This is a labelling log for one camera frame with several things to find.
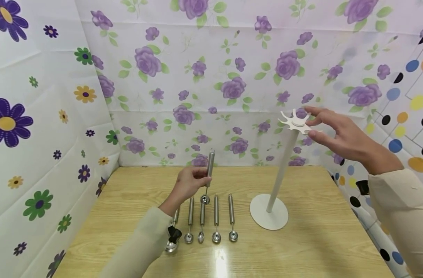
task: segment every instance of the sleeve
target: sleeve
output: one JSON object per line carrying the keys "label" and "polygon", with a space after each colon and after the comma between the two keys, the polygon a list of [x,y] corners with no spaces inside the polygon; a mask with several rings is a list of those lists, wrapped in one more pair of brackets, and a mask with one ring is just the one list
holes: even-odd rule
{"label": "sleeve", "polygon": [[150,208],[135,231],[119,248],[99,278],[141,278],[165,249],[173,219],[159,208]]}
{"label": "sleeve", "polygon": [[414,278],[423,278],[423,184],[408,169],[369,175],[372,207]]}

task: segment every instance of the table surface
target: table surface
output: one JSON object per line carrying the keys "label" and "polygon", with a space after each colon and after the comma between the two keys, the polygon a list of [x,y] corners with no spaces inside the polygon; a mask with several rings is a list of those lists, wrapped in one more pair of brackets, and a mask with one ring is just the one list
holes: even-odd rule
{"label": "table surface", "polygon": [[[149,207],[170,193],[180,168],[119,168],[92,208],[54,278],[94,278],[126,241]],[[215,231],[213,200],[205,216],[205,241],[197,242],[201,188],[195,196],[192,234],[175,254],[165,252],[144,278],[393,278],[346,200],[323,167],[289,167],[279,191],[289,222],[278,231],[259,227],[250,216],[250,201],[270,193],[277,167],[215,167],[208,195],[220,196],[221,243]],[[238,242],[230,242],[228,194],[233,195]],[[188,205],[176,226],[188,232]]]}

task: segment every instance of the purple flower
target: purple flower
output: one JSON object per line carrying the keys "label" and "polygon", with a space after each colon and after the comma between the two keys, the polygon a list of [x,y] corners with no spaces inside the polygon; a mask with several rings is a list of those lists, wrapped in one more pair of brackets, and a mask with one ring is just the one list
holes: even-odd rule
{"label": "purple flower", "polygon": [[201,17],[208,9],[208,0],[179,0],[179,9],[188,19]]}
{"label": "purple flower", "polygon": [[129,127],[127,127],[127,126],[123,126],[123,127],[121,128],[121,130],[122,130],[123,132],[125,132],[126,134],[133,134],[133,132],[131,131],[131,129],[130,129]]}
{"label": "purple flower", "polygon": [[216,113],[218,112],[218,109],[217,109],[215,106],[211,106],[211,107],[208,109],[208,112],[209,112],[210,114],[216,114]]}
{"label": "purple flower", "polygon": [[156,27],[150,27],[145,32],[147,41],[154,41],[159,36],[159,30]]}
{"label": "purple flower", "polygon": [[378,66],[377,76],[379,79],[384,80],[391,73],[391,69],[386,64],[381,64]]}
{"label": "purple flower", "polygon": [[208,157],[198,153],[198,155],[191,161],[192,166],[207,166]]}
{"label": "purple flower", "polygon": [[305,163],[306,163],[305,158],[297,157],[289,161],[289,166],[303,166]]}
{"label": "purple flower", "polygon": [[99,68],[100,70],[103,70],[103,61],[95,55],[91,55],[91,59],[94,62],[94,67]]}
{"label": "purple flower", "polygon": [[103,74],[97,76],[100,82],[100,88],[102,89],[104,97],[112,97],[114,93],[114,82],[106,78]]}
{"label": "purple flower", "polygon": [[237,99],[244,93],[246,83],[241,77],[235,77],[232,81],[226,81],[221,86],[221,92],[224,98]]}
{"label": "purple flower", "polygon": [[336,65],[335,67],[332,67],[329,71],[328,71],[328,75],[327,75],[327,79],[329,80],[333,80],[335,78],[338,77],[338,75],[340,73],[343,72],[343,67],[341,65]]}
{"label": "purple flower", "polygon": [[31,132],[26,126],[33,124],[31,117],[22,117],[25,107],[20,103],[10,107],[6,99],[0,98],[0,142],[4,139],[8,147],[16,147],[19,137],[28,139]]}
{"label": "purple flower", "polygon": [[203,76],[207,66],[202,61],[197,61],[191,66],[191,68],[193,69],[194,76]]}
{"label": "purple flower", "polygon": [[240,72],[244,71],[245,61],[242,58],[236,58],[235,65],[237,65],[237,70]]}
{"label": "purple flower", "polygon": [[145,126],[148,128],[149,131],[156,131],[157,130],[157,123],[153,120],[149,120]]}
{"label": "purple flower", "polygon": [[258,125],[258,132],[267,132],[269,128],[270,128],[270,124],[265,121]]}
{"label": "purple flower", "polygon": [[235,142],[230,144],[230,150],[234,153],[243,153],[247,150],[249,146],[249,141],[244,140],[243,138],[238,138]]}
{"label": "purple flower", "polygon": [[192,145],[191,148],[193,150],[195,150],[196,152],[199,152],[201,150],[201,147],[199,145],[196,145],[196,144]]}
{"label": "purple flower", "polygon": [[188,91],[185,91],[185,90],[183,90],[183,91],[181,91],[180,93],[179,93],[179,100],[186,100],[186,97],[188,97]]}
{"label": "purple flower", "polygon": [[368,17],[378,0],[349,0],[344,9],[344,16],[348,17],[348,24],[359,22]]}
{"label": "purple flower", "polygon": [[233,129],[233,132],[235,132],[235,134],[241,135],[242,134],[242,129],[235,126]]}
{"label": "purple flower", "polygon": [[265,34],[272,30],[272,25],[270,25],[270,22],[265,15],[263,17],[258,15],[256,17],[255,30],[259,31],[260,34]]}
{"label": "purple flower", "polygon": [[132,137],[130,141],[126,144],[126,148],[132,153],[141,153],[145,150],[145,143],[141,139]]}
{"label": "purple flower", "polygon": [[17,2],[10,0],[0,0],[0,31],[6,32],[8,30],[11,38],[18,42],[19,36],[26,40],[25,32],[20,28],[28,28],[28,22],[19,17],[20,6]]}
{"label": "purple flower", "polygon": [[113,23],[106,17],[101,11],[91,11],[93,16],[92,21],[95,26],[100,27],[102,30],[109,30],[110,27],[113,27]]}
{"label": "purple flower", "polygon": [[153,97],[153,99],[155,100],[163,100],[164,99],[164,91],[162,91],[159,88],[156,88],[156,90],[154,90],[151,93],[151,96]]}
{"label": "purple flower", "polygon": [[289,80],[290,77],[297,75],[299,72],[299,68],[301,65],[296,60],[298,55],[295,50],[291,50],[289,52],[283,52],[276,60],[276,74],[284,78],[285,80]]}
{"label": "purple flower", "polygon": [[301,103],[308,103],[310,102],[311,99],[313,99],[314,95],[312,93],[306,94],[303,97],[303,100],[301,101]]}
{"label": "purple flower", "polygon": [[174,119],[180,124],[191,125],[191,122],[195,120],[195,114],[192,111],[188,111],[185,105],[179,105],[173,109]]}
{"label": "purple flower", "polygon": [[162,71],[162,63],[158,58],[154,56],[153,50],[150,47],[144,46],[140,49],[135,50],[136,65],[140,71],[148,74],[151,77],[155,77],[156,73]]}
{"label": "purple flower", "polygon": [[199,135],[198,137],[196,137],[196,140],[198,141],[198,143],[207,143],[208,142],[208,137],[206,135]]}
{"label": "purple flower", "polygon": [[349,104],[356,106],[368,106],[381,97],[381,91],[377,84],[368,84],[365,87],[355,87],[349,94]]}
{"label": "purple flower", "polygon": [[296,41],[296,44],[299,46],[303,46],[312,38],[313,38],[312,32],[304,32],[299,36],[299,39]]}

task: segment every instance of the purple rose pattern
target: purple rose pattern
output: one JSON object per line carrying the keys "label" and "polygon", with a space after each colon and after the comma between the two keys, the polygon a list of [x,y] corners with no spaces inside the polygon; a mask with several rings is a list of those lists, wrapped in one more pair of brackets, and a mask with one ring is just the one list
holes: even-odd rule
{"label": "purple rose pattern", "polygon": [[244,93],[246,83],[241,77],[235,77],[232,81],[226,81],[221,86],[221,92],[224,98],[237,99]]}
{"label": "purple rose pattern", "polygon": [[109,30],[110,27],[113,27],[113,23],[103,14],[103,12],[91,11],[91,15],[93,16],[92,21],[94,25],[100,27],[102,30]]}
{"label": "purple rose pattern", "polygon": [[348,24],[367,18],[377,3],[378,0],[349,0],[344,9],[344,16],[348,18]]}
{"label": "purple rose pattern", "polygon": [[154,56],[154,52],[150,47],[144,46],[140,49],[136,49],[135,53],[134,59],[140,71],[151,77],[155,77],[156,73],[162,71],[161,61]]}
{"label": "purple rose pattern", "polygon": [[349,94],[349,104],[356,106],[368,106],[381,97],[381,91],[377,84],[368,84],[365,87],[355,87]]}
{"label": "purple rose pattern", "polygon": [[391,73],[391,69],[386,64],[381,64],[378,66],[377,76],[379,79],[384,80]]}
{"label": "purple rose pattern", "polygon": [[289,80],[299,72],[301,65],[297,61],[298,55],[295,50],[283,52],[276,60],[276,74],[285,80]]}
{"label": "purple rose pattern", "polygon": [[256,17],[255,30],[258,31],[259,34],[265,34],[272,30],[272,25],[270,25],[270,22],[265,15],[263,17],[258,15]]}

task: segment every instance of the person's right hand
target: person's right hand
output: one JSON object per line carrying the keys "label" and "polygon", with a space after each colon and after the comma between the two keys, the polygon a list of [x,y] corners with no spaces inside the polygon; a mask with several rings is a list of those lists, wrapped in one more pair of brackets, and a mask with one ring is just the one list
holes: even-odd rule
{"label": "person's right hand", "polygon": [[372,175],[404,168],[396,155],[368,137],[350,118],[325,108],[306,106],[305,110],[315,116],[307,121],[308,126],[324,123],[335,130],[335,138],[317,131],[308,135],[337,155],[360,162]]}

